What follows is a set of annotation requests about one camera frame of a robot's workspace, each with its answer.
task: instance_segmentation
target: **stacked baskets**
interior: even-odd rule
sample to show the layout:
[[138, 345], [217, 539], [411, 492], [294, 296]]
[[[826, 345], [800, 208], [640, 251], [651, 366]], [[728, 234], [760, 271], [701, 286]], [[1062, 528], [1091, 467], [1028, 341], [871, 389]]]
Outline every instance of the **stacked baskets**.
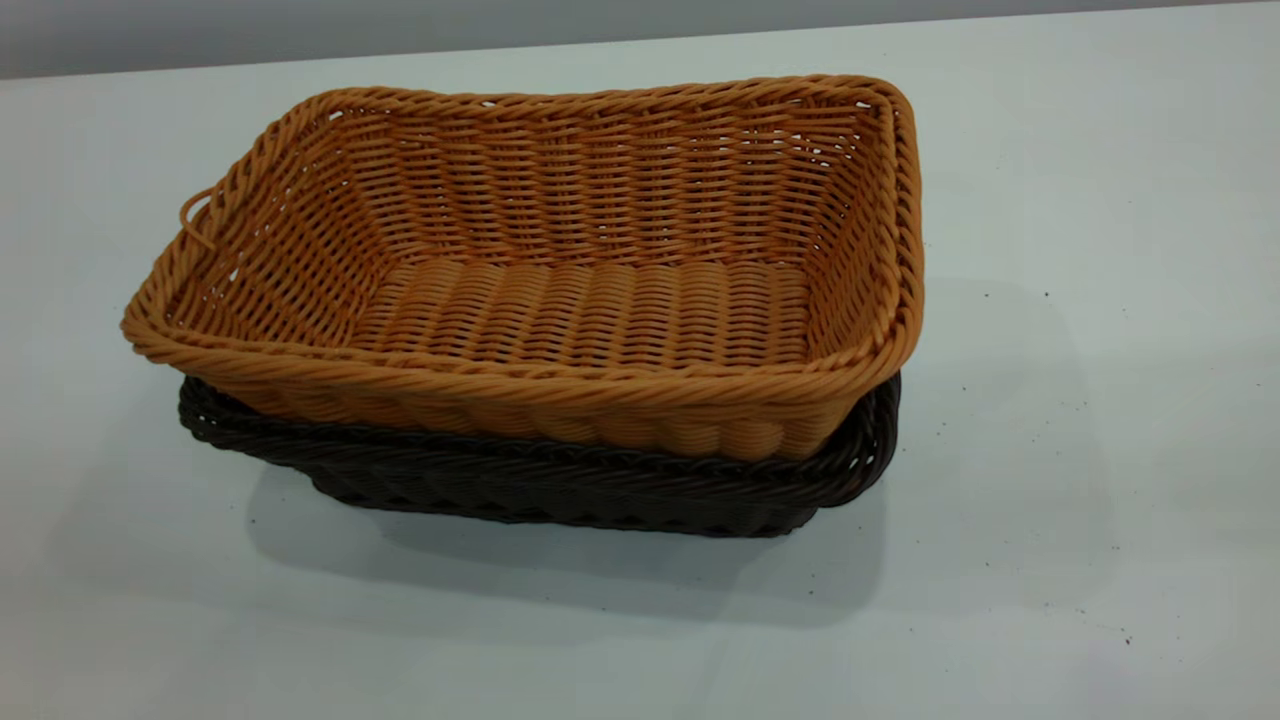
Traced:
[[340, 90], [183, 208], [123, 329], [197, 438], [346, 502], [778, 534], [892, 455], [919, 217], [876, 79]]

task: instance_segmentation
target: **woven basket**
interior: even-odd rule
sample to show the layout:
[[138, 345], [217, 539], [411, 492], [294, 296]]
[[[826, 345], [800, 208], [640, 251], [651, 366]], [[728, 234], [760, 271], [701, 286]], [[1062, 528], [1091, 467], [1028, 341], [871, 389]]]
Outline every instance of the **woven basket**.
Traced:
[[553, 441], [471, 438], [260, 415], [188, 378], [178, 413], [200, 441], [294, 468], [342, 502], [503, 523], [769, 537], [844, 505], [893, 457], [897, 377], [859, 401], [814, 457], [692, 460]]
[[920, 331], [911, 110], [861, 77], [333, 91], [183, 223], [124, 334], [280, 418], [803, 459]]

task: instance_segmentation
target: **white table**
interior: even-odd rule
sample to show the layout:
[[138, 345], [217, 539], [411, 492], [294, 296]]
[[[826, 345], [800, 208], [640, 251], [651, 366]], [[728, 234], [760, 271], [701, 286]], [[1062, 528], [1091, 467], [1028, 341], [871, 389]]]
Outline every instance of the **white table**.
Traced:
[[[1280, 4], [0, 83], [0, 716], [1275, 717]], [[856, 72], [919, 117], [900, 452], [776, 541], [360, 511], [192, 441], [122, 307], [347, 85]]]

